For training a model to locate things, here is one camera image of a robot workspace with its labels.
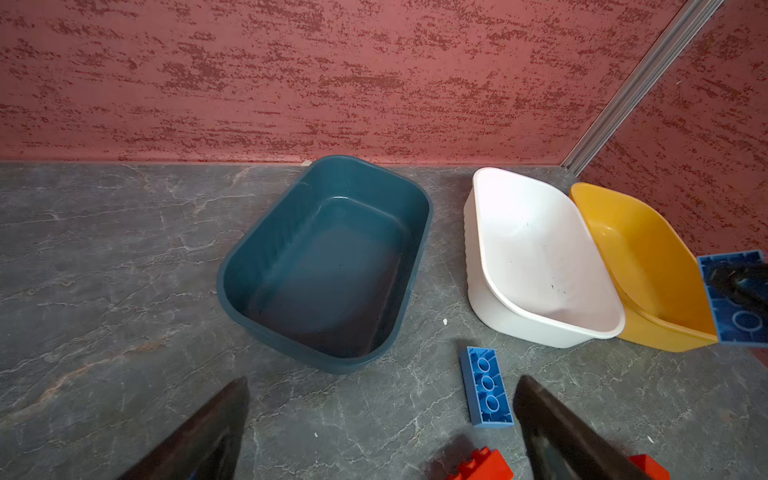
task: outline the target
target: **marble surface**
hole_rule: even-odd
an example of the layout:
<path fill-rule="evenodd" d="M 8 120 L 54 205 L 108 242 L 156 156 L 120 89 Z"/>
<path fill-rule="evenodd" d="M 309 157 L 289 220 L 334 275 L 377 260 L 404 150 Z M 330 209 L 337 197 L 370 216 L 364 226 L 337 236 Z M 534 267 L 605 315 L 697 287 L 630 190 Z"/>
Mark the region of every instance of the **marble surface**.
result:
<path fill-rule="evenodd" d="M 378 362 L 333 376 L 254 341 L 220 308 L 217 269 L 300 171 L 0 164 L 0 477 L 113 478 L 246 376 L 237 478 L 431 480 L 489 445 L 530 479 L 517 426 L 469 424 L 463 343 L 498 349 L 509 389 L 533 375 L 672 478 L 768 476 L 768 376 L 746 350 L 552 349 L 477 319 L 462 222 L 473 169 L 397 169 L 429 192 L 435 220 L 402 332 Z"/>

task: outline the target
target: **blue brick held by gripper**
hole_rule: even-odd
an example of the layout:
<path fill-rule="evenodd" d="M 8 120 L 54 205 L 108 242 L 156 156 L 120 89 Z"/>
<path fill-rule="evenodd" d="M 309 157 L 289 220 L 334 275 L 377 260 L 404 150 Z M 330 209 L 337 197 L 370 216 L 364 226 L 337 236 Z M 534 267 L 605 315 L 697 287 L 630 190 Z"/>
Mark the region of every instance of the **blue brick held by gripper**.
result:
<path fill-rule="evenodd" d="M 738 265 L 764 264 L 766 259 L 763 252 L 761 250 L 749 250 L 746 252 L 703 255 L 698 257 L 698 262 L 720 343 L 768 348 L 768 322 L 764 321 L 756 313 L 745 310 L 741 305 L 720 295 L 714 286 L 707 283 L 712 270 L 718 265 L 732 263 Z M 763 280 L 747 281 L 762 283 L 762 285 L 755 285 L 757 291 L 768 291 L 768 283 L 765 283 Z"/>
<path fill-rule="evenodd" d="M 514 425 L 496 350 L 468 346 L 459 358 L 472 424 L 490 429 Z"/>

